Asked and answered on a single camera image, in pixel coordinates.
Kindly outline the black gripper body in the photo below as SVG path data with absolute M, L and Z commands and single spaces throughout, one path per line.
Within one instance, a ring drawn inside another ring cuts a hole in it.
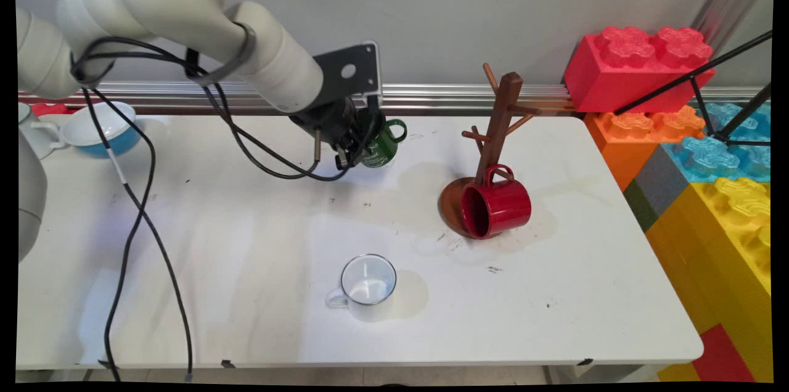
M 290 120 L 313 136 L 321 133 L 321 141 L 333 150 L 356 150 L 360 142 L 357 109 L 350 97 L 333 100 L 324 105 L 296 112 Z

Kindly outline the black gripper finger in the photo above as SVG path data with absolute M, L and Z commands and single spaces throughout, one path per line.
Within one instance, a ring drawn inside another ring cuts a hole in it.
M 361 152 L 364 148 L 366 134 L 360 131 L 347 131 L 336 142 L 336 168 L 349 169 L 361 161 Z
M 358 110 L 358 127 L 361 139 L 376 140 L 386 122 L 382 111 L 370 112 L 368 108 Z

